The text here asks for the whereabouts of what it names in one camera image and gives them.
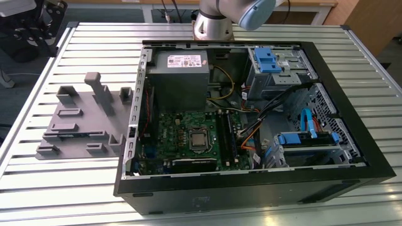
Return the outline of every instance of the wooden cabinet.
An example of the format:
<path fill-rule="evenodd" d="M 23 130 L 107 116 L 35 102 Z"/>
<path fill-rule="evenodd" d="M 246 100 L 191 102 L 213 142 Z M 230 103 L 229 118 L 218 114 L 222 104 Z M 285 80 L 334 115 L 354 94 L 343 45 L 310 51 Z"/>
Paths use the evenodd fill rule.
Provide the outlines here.
<path fill-rule="evenodd" d="M 341 0 L 325 25 L 346 24 L 373 55 L 402 32 L 402 0 Z"/>

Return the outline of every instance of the blue cable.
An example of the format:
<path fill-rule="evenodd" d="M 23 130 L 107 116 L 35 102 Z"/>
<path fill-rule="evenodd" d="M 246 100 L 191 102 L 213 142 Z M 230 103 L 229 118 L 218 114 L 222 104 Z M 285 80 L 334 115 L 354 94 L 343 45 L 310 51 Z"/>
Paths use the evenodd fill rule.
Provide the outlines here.
<path fill-rule="evenodd" d="M 314 122 L 313 122 L 313 114 L 311 110 L 309 108 L 303 108 L 302 114 L 301 114 L 301 130 L 309 130 L 311 133 L 311 138 L 317 138 L 317 133 L 314 129 Z"/>

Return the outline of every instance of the slotted aluminum table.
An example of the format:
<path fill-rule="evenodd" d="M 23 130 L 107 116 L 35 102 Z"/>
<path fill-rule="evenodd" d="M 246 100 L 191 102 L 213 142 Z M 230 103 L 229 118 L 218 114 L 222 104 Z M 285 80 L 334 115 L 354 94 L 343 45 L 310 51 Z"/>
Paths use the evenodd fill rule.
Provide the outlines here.
<path fill-rule="evenodd" d="M 90 90 L 90 71 L 102 73 L 111 90 L 134 87 L 142 40 L 190 40 L 191 25 L 80 23 L 63 34 L 60 54 L 50 59 L 0 149 L 0 226 L 402 223 L 402 92 L 353 32 L 338 26 L 267 25 L 254 32 L 234 26 L 234 35 L 237 40 L 315 42 L 398 176 L 326 203 L 140 216 L 112 196 L 118 158 L 39 161 L 35 150 L 56 109 L 59 87 Z"/>

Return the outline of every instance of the floor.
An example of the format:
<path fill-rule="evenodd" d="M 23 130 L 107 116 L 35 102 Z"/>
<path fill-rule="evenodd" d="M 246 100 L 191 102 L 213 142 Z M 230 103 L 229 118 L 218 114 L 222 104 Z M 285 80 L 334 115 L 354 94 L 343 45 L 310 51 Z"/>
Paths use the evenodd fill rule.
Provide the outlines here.
<path fill-rule="evenodd" d="M 190 23 L 191 11 L 181 10 L 181 14 L 183 15 L 183 22 Z M 177 14 L 171 13 L 173 20 L 178 20 L 175 15 Z M 153 18 L 155 23 L 166 22 L 157 10 L 153 11 Z M 107 12 L 104 9 L 70 9 L 60 31 L 64 30 L 68 21 L 142 23 L 144 19 L 139 9 L 110 9 Z M 398 44 L 397 40 L 390 42 L 378 56 L 378 60 L 381 63 L 390 63 L 388 71 L 398 84 L 402 85 L 402 45 Z M 4 51 L 0 50 L 0 69 L 3 69 L 7 74 L 11 74 L 11 78 L 16 83 L 12 89 L 0 87 L 0 124 L 14 124 L 46 63 L 46 57 L 40 57 L 30 63 L 16 63 Z M 7 133 L 8 128 L 0 127 L 0 137 L 4 138 Z"/>

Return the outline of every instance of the cpu socket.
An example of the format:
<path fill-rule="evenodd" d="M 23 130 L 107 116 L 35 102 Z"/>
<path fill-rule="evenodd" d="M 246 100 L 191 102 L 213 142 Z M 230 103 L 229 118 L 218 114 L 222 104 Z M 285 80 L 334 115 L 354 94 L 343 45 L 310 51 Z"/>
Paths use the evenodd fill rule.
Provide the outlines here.
<path fill-rule="evenodd" d="M 189 130 L 190 135 L 190 150 L 194 153 L 201 154 L 209 150 L 209 130 L 206 128 L 191 128 Z"/>

